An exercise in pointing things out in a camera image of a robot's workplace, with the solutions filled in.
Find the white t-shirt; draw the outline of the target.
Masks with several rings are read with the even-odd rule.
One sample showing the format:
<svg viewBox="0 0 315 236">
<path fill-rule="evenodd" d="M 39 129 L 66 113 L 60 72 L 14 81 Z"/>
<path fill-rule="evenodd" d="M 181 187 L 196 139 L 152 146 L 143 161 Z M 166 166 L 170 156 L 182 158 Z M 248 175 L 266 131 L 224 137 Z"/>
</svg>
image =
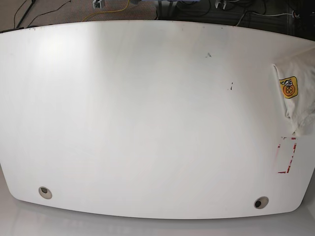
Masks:
<svg viewBox="0 0 315 236">
<path fill-rule="evenodd" d="M 273 64 L 284 114 L 296 136 L 315 131 L 315 49 Z"/>
</svg>

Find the red tape rectangle marking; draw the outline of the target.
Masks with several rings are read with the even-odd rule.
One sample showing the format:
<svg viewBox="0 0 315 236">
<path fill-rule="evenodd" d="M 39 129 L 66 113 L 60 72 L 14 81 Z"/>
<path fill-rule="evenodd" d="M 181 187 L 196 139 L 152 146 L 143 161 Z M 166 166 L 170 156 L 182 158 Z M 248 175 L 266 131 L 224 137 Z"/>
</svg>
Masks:
<svg viewBox="0 0 315 236">
<path fill-rule="evenodd" d="M 296 137 L 281 137 L 277 147 L 275 170 L 277 174 L 289 173 L 297 146 Z"/>
</svg>

